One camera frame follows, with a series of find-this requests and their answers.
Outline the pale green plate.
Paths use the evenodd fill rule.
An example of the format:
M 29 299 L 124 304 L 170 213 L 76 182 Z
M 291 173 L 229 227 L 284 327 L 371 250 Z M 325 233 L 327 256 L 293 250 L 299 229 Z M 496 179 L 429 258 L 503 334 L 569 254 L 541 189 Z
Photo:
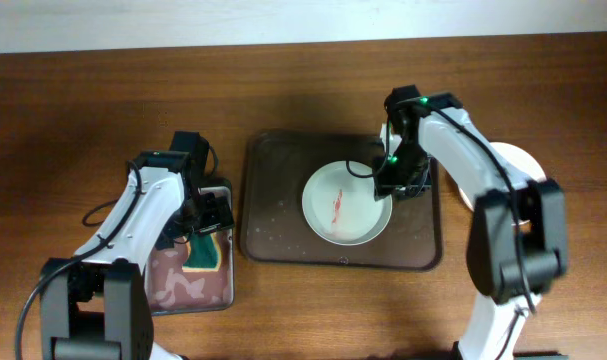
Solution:
M 392 198 L 376 200 L 374 180 L 351 175 L 344 161 L 316 170 L 304 186 L 301 203 L 310 228 L 340 246 L 358 246 L 376 238 L 393 210 Z

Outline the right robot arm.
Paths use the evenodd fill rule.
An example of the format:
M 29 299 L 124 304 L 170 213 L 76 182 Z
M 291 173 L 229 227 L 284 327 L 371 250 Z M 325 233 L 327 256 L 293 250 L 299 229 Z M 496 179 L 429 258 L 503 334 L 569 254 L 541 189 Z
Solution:
M 398 87 L 384 101 L 385 154 L 375 159 L 374 197 L 409 199 L 438 161 L 473 208 L 466 250 L 477 295 L 447 359 L 512 359 L 528 318 L 568 268 L 565 197 L 510 164 L 451 93 Z

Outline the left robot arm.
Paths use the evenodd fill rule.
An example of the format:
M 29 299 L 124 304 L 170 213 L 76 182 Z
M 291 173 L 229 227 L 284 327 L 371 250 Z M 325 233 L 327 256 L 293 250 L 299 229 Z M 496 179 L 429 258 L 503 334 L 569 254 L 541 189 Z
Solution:
M 206 169 L 216 153 L 197 132 L 143 151 L 96 232 L 68 259 L 43 266 L 46 359 L 173 359 L 153 318 L 223 310 L 234 300 L 232 189 Z

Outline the green and yellow sponge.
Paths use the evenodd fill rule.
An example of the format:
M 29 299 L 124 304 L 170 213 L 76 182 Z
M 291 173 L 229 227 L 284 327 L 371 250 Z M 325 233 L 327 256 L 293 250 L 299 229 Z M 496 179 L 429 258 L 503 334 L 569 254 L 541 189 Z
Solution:
M 222 256 L 218 242 L 211 234 L 192 234 L 187 238 L 188 257 L 182 265 L 185 272 L 217 272 Z

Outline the pinkish white plate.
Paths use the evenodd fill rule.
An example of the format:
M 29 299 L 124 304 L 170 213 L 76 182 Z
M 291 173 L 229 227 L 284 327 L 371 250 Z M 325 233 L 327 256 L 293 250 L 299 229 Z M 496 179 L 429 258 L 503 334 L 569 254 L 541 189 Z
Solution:
M 515 190 L 525 188 L 528 180 L 541 182 L 546 179 L 541 165 L 525 150 L 505 142 L 490 142 L 490 145 L 493 152 L 508 165 L 506 173 Z M 459 195 L 470 211 L 474 210 L 476 196 L 486 192 L 483 187 L 479 187 L 482 176 L 483 172 L 472 169 L 461 172 L 455 178 Z

